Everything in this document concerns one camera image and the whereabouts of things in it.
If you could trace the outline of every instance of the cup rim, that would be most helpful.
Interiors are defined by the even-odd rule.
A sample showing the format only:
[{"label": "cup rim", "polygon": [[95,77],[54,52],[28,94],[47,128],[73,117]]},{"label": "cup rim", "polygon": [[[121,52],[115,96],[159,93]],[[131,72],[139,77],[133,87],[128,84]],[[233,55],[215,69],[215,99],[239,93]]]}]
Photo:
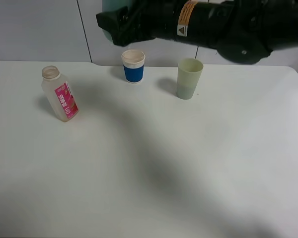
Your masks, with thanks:
[{"label": "cup rim", "polygon": [[[126,53],[128,53],[128,52],[137,52],[137,53],[142,54],[142,56],[141,56],[141,60],[139,60],[139,61],[137,61],[137,62],[129,62],[128,60],[135,60],[135,59],[133,59],[133,58],[128,58],[128,57],[124,56],[124,54],[126,54]],[[145,54],[144,52],[140,51],[140,50],[126,50],[125,52],[123,52],[123,53],[121,54],[121,58],[122,58],[122,60],[123,60],[124,62],[126,62],[126,63],[128,63],[128,64],[138,64],[138,63],[143,62],[143,61],[146,59],[146,54]]]},{"label": "cup rim", "polygon": [[[201,69],[200,69],[199,71],[195,71],[195,72],[190,72],[190,71],[187,71],[187,70],[183,69],[183,68],[180,66],[180,64],[183,63],[185,60],[192,60],[192,61],[194,61],[195,63],[198,63],[198,64],[200,65]],[[198,73],[198,72],[201,72],[201,71],[203,70],[203,68],[204,68],[204,64],[203,64],[201,61],[199,61],[198,59],[195,59],[195,58],[184,58],[184,59],[182,59],[182,60],[178,63],[178,68],[181,69],[182,71],[186,72],[186,73]]]}]

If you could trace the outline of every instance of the green plastic cup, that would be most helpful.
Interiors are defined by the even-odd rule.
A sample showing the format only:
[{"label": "green plastic cup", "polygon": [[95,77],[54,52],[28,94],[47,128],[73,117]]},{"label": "green plastic cup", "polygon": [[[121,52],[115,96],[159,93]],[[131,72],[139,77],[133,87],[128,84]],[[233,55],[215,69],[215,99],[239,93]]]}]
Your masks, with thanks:
[{"label": "green plastic cup", "polygon": [[188,100],[193,97],[203,67],[203,64],[197,59],[187,58],[180,61],[178,64],[178,98]]}]

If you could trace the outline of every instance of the pink label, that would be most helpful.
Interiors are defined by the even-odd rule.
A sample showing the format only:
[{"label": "pink label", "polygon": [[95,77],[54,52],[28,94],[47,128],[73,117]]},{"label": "pink label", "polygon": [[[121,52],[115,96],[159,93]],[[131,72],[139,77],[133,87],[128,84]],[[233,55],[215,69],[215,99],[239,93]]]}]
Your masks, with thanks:
[{"label": "pink label", "polygon": [[68,118],[71,118],[78,111],[74,97],[71,94],[69,85],[67,82],[55,89],[56,96],[63,107],[63,110]]}]

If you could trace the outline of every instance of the cup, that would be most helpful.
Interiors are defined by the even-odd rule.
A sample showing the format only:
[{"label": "cup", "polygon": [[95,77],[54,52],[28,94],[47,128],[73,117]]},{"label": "cup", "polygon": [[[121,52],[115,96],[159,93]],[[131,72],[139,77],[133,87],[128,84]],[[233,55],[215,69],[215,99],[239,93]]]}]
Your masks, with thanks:
[{"label": "cup", "polygon": [[146,55],[139,50],[127,50],[122,53],[125,76],[130,83],[139,83],[144,76]]},{"label": "cup", "polygon": [[188,100],[193,97],[203,67],[203,64],[197,59],[188,58],[180,61],[178,64],[178,98]]}]

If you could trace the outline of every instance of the warning label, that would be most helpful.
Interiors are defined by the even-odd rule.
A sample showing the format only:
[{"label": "warning label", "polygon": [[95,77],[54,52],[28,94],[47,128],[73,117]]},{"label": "warning label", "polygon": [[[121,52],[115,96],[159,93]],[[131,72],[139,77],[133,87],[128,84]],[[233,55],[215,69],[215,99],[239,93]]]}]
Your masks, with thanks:
[{"label": "warning label", "polygon": [[197,3],[198,3],[197,1],[189,0],[184,4],[178,20],[178,29],[177,29],[178,36],[188,35],[188,25],[189,25],[190,17],[191,17],[193,8]]}]

